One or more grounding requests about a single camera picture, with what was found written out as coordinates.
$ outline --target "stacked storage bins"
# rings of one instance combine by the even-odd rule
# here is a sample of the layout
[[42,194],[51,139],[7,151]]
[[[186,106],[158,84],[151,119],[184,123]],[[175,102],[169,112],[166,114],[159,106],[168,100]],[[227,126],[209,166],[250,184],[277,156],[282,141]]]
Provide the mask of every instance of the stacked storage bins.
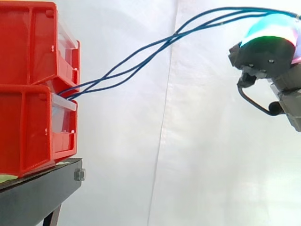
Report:
[[22,177],[77,151],[77,103],[57,94],[79,84],[79,42],[52,2],[1,1],[0,21],[0,174]]

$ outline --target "metal bolt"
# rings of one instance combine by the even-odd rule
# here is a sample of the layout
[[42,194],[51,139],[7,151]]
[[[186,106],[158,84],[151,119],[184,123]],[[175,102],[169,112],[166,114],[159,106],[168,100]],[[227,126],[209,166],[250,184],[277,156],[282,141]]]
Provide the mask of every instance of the metal bolt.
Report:
[[86,179],[86,169],[76,169],[74,172],[74,180],[84,181]]

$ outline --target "white backdrop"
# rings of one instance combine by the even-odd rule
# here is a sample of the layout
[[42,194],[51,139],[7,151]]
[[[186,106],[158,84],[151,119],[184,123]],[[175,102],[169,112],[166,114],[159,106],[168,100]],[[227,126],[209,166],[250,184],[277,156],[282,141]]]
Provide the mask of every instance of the white backdrop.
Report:
[[[210,8],[301,10],[292,0],[56,2],[81,41],[82,81]],[[64,203],[60,226],[301,225],[301,134],[239,96],[240,72],[227,57],[254,21],[192,34],[128,83],[79,98],[87,179]],[[264,81],[248,93],[275,99]]]

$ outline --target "blue wire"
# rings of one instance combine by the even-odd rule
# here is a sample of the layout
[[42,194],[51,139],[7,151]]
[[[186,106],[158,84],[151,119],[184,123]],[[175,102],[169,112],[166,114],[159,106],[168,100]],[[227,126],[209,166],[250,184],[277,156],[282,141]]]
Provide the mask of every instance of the blue wire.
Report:
[[[215,21],[217,21],[217,20],[220,20],[220,19],[223,19],[223,18],[226,18],[226,17],[229,17],[229,16],[234,16],[234,15],[237,15],[237,14],[248,13],[248,12],[249,12],[249,11],[241,10],[241,11],[239,11],[239,12],[234,12],[234,13],[225,14],[225,15],[223,15],[223,16],[219,16],[219,17],[217,17],[217,18],[215,18],[215,19],[212,19],[212,20],[210,20],[210,21],[208,21],[208,22],[206,22],[206,23],[204,23],[204,24],[202,24],[202,25],[200,25],[200,26],[198,26],[198,27],[207,25],[207,24],[209,24],[209,23],[215,22]],[[183,28],[184,28],[184,27],[182,26],[180,29],[178,29],[178,30],[176,31],[176,33],[175,33],[175,35],[174,35],[174,37],[177,38],[176,41],[179,40],[180,38],[182,38],[182,37],[184,37],[184,36],[190,34],[191,32],[194,32],[194,30],[192,29],[192,30],[189,30],[189,31],[187,31],[187,32],[183,32],[183,33],[177,34],[177,33],[178,33],[179,31],[181,31],[181,29],[183,29]],[[171,41],[172,38],[171,38],[171,39],[169,39],[169,38],[170,38],[170,37],[165,38],[165,39],[162,39],[162,40],[159,40],[159,41],[154,42],[154,43],[152,43],[152,44],[150,44],[150,45],[156,45],[156,44],[159,44],[159,43],[161,43],[161,42],[164,42],[164,41],[166,41],[166,40],[168,39],[168,40],[166,41],[166,43],[165,43],[163,46],[160,47],[160,49],[162,48],[161,50],[163,50],[163,49],[165,49],[165,46],[168,47],[168,46],[170,45],[169,42]],[[136,53],[138,53],[138,52],[144,50],[145,48],[149,48],[150,45],[147,45],[147,46],[145,46],[145,47],[143,47],[143,48],[137,50],[135,53],[133,53],[132,55],[130,55],[128,58],[130,58],[130,57],[132,57],[134,54],[136,54]],[[121,73],[118,73],[118,74],[115,74],[115,75],[112,75],[112,76],[107,76],[107,77],[106,77],[106,75],[105,75],[105,76],[103,76],[103,77],[100,78],[100,79],[93,80],[93,81],[89,81],[89,82],[83,83],[83,84],[81,84],[81,85],[78,85],[78,86],[76,86],[76,87],[73,87],[73,88],[71,88],[71,89],[75,89],[75,88],[77,88],[77,87],[86,86],[86,85],[88,85],[88,84],[94,83],[93,85],[89,86],[88,88],[86,88],[86,89],[83,90],[82,92],[73,94],[73,95],[71,95],[71,96],[69,96],[69,97],[67,97],[67,98],[70,98],[70,97],[71,97],[72,99],[77,98],[77,97],[79,97],[80,95],[84,94],[84,93],[85,93],[87,90],[89,90],[91,87],[97,85],[98,83],[100,83],[100,82],[103,81],[103,80],[107,80],[107,79],[111,79],[111,78],[115,78],[115,77],[121,76],[121,75],[126,74],[126,73],[128,73],[128,72],[130,72],[130,71],[133,71],[134,69],[140,67],[141,65],[146,65],[145,62],[147,61],[147,63],[148,63],[148,62],[149,62],[149,59],[154,58],[154,56],[155,56],[156,54],[153,54],[153,55],[149,56],[149,57],[146,58],[144,61],[142,61],[140,64],[138,64],[138,65],[136,65],[135,67],[132,67],[131,69],[128,69],[128,70],[126,70],[126,71],[124,71],[124,72],[121,72]]]
[[176,32],[174,35],[170,36],[170,37],[167,37],[165,39],[162,39],[162,40],[159,40],[157,42],[154,42],[154,43],[151,43],[145,47],[142,47],[140,48],[139,50],[137,50],[136,52],[134,52],[133,54],[131,54],[130,56],[128,56],[126,59],[124,59],[123,61],[121,61],[119,64],[117,64],[115,67],[113,67],[107,74],[105,74],[102,78],[100,79],[97,79],[97,80],[94,80],[94,81],[90,81],[90,82],[86,82],[84,84],[81,84],[81,85],[78,85],[76,87],[73,87],[73,88],[70,88],[70,89],[67,89],[67,90],[64,90],[63,92],[61,92],[60,94],[64,93],[64,92],[67,92],[67,91],[70,91],[72,89],[76,89],[78,87],[82,87],[82,86],[86,86],[88,84],[91,84],[93,83],[91,86],[89,86],[88,88],[86,88],[84,91],[78,93],[78,94],[75,94],[73,95],[73,97],[78,97],[79,95],[81,94],[84,94],[86,93],[86,91],[88,91],[90,88],[92,88],[93,86],[97,85],[98,83],[100,83],[101,81],[105,80],[105,79],[109,79],[109,78],[113,78],[113,77],[117,77],[117,76],[120,76],[122,74],[125,74],[125,73],[128,73],[138,67],[140,67],[141,65],[145,65],[145,61],[149,62],[149,58],[147,58],[145,61],[141,62],[140,64],[136,65],[135,67],[125,71],[125,72],[122,72],[122,73],[119,73],[119,74],[116,74],[116,75],[113,75],[113,76],[110,76],[108,77],[108,75],[113,72],[116,68],[118,68],[120,65],[122,65],[123,63],[125,63],[127,60],[129,60],[130,58],[132,58],[134,55],[136,55],[137,53],[145,50],[146,48],[149,48],[151,46],[154,46],[154,45],[157,45],[161,42],[164,42],[164,41],[167,41],[164,45],[167,45],[169,46],[168,42],[170,42],[173,38],[181,38],[181,37],[184,37],[185,35],[191,33],[191,32],[183,32],[183,33],[180,33],[178,34],[186,25],[188,25],[189,23],[191,23],[193,20],[197,19],[197,18],[200,18],[201,16],[204,16],[206,14],[209,14],[209,13],[213,13],[213,12],[217,12],[217,11],[223,11],[223,10],[239,10],[241,9],[241,11],[239,13],[245,13],[245,12],[269,12],[269,13],[281,13],[281,14],[285,14],[285,15],[288,15],[288,16],[292,16],[292,17],[296,17],[296,14],[294,13],[291,13],[291,12],[286,12],[286,11],[281,11],[281,10],[274,10],[274,9],[268,9],[268,8],[254,8],[254,7],[223,7],[223,8],[216,8],[216,9],[211,9],[211,10],[208,10],[206,12],[203,12],[203,13],[200,13],[196,16],[194,16],[193,18],[191,18],[190,20],[188,20],[186,23],[184,23]]
[[[200,26],[205,26],[205,25],[207,25],[207,24],[210,24],[210,23],[215,22],[215,21],[220,20],[220,19],[224,19],[224,18],[229,17],[229,16],[234,16],[234,15],[237,15],[237,14],[248,13],[248,12],[249,12],[249,11],[241,10],[241,11],[238,11],[238,12],[228,13],[228,14],[225,14],[225,15],[223,15],[223,16],[219,16],[219,17],[217,17],[217,18],[215,18],[215,19],[209,20],[209,21],[207,21],[206,23],[203,23],[203,24],[200,25]],[[178,29],[178,30],[176,31],[176,33],[180,32],[182,29],[183,29],[183,28]],[[177,37],[177,40],[179,40],[180,38],[186,36],[187,34],[183,34],[183,35],[182,35],[182,33],[179,34],[178,37]],[[158,50],[160,50],[161,48],[165,49],[165,48],[164,48],[165,46],[169,46],[169,45],[170,45],[170,44],[169,44],[170,41],[171,41],[171,40],[166,41],[166,43],[163,44]],[[96,79],[96,80],[89,81],[89,82],[83,83],[83,84],[81,84],[81,85],[78,85],[78,87],[86,86],[86,85],[89,85],[89,84],[91,84],[91,83],[101,82],[101,81],[103,81],[103,80],[115,78],[115,77],[121,76],[121,75],[123,75],[123,74],[129,73],[129,72],[135,70],[136,68],[140,67],[141,65],[143,65],[149,58],[154,58],[154,56],[155,56],[154,54],[150,55],[150,56],[147,57],[145,60],[143,60],[141,63],[139,63],[138,65],[136,65],[136,66],[134,66],[134,67],[132,67],[132,68],[126,70],[126,71],[123,71],[123,72],[121,72],[121,73],[118,73],[118,74],[115,74],[115,75],[111,75],[111,76],[108,76],[108,77],[103,76],[103,77],[100,78],[100,79]],[[76,97],[80,96],[81,94],[84,94],[85,91],[88,90],[88,89],[90,89],[91,87],[92,87],[92,86],[90,86],[90,87],[86,88],[84,91],[79,92],[79,93],[77,93],[77,94],[74,94],[74,95],[72,95],[72,96],[73,96],[74,98],[76,98]]]
[[[268,15],[268,13],[265,13],[265,14],[256,14],[256,15],[239,16],[239,17],[236,17],[236,18],[233,18],[233,19],[230,19],[230,20],[226,20],[226,21],[224,21],[222,23],[217,23],[217,24],[212,24],[212,25],[207,25],[207,26],[198,26],[198,27],[192,29],[190,32],[204,30],[204,29],[208,29],[208,28],[212,28],[212,27],[217,27],[217,26],[220,26],[220,25],[223,25],[223,24],[228,24],[228,23],[231,23],[231,22],[234,22],[234,21],[237,21],[237,20],[240,20],[240,19],[244,19],[244,18],[261,17],[261,16],[267,16],[267,15]],[[176,42],[180,38],[182,38],[182,37],[178,37],[178,38],[170,41],[169,45],[173,44],[174,42]],[[164,48],[158,49],[155,53],[153,53],[153,55],[156,55],[157,53],[161,52],[163,49],[167,48],[168,46],[166,45]],[[98,91],[102,91],[102,90],[106,90],[106,89],[111,89],[111,88],[117,87],[117,86],[125,83],[126,81],[128,81],[129,79],[131,79],[137,72],[139,72],[148,62],[150,62],[152,60],[152,58],[150,58],[146,62],[144,62],[143,65],[141,65],[135,72],[133,72],[130,76],[128,76],[123,81],[121,81],[121,82],[119,82],[119,83],[117,83],[115,85],[112,85],[112,86],[108,86],[108,87],[104,87],[104,88],[100,88],[100,89],[87,90],[85,93],[92,93],[92,92],[98,92]],[[76,98],[76,97],[75,96],[70,96],[70,100],[72,100],[74,98]]]
[[[237,14],[248,13],[248,12],[249,12],[249,11],[243,11],[243,10],[241,10],[241,11],[239,11],[239,12],[228,13],[228,14],[225,14],[225,15],[223,15],[223,16],[219,16],[219,17],[217,17],[217,18],[215,18],[215,19],[209,20],[208,22],[203,23],[201,26],[205,26],[205,25],[207,25],[207,24],[210,24],[210,23],[215,22],[215,21],[220,20],[220,19],[224,19],[224,18],[229,17],[229,16],[234,16],[234,15],[237,15]],[[166,43],[165,43],[164,45],[162,45],[160,48],[164,47],[164,46],[165,46],[166,44],[168,44],[170,41],[171,41],[171,39],[169,39],[168,41],[166,41]],[[134,69],[138,68],[139,66],[141,66],[147,59],[143,60],[143,61],[142,61],[141,63],[139,63],[138,65],[136,65],[136,66],[134,66],[134,67],[132,67],[132,68],[126,70],[126,71],[123,71],[123,72],[121,72],[121,73],[118,73],[118,74],[115,74],[115,75],[111,75],[111,76],[108,76],[108,77],[105,77],[105,78],[103,77],[103,78],[100,78],[100,79],[95,79],[95,80],[92,80],[92,81],[88,81],[88,82],[82,83],[82,84],[80,84],[80,85],[78,85],[78,86],[76,86],[76,87],[73,87],[73,88],[71,88],[71,89],[76,89],[76,88],[83,87],[83,86],[89,85],[89,84],[91,84],[91,83],[97,82],[97,81],[99,81],[99,80],[107,80],[107,79],[115,78],[115,77],[121,76],[121,75],[123,75],[123,74],[129,73],[129,72],[133,71]]]

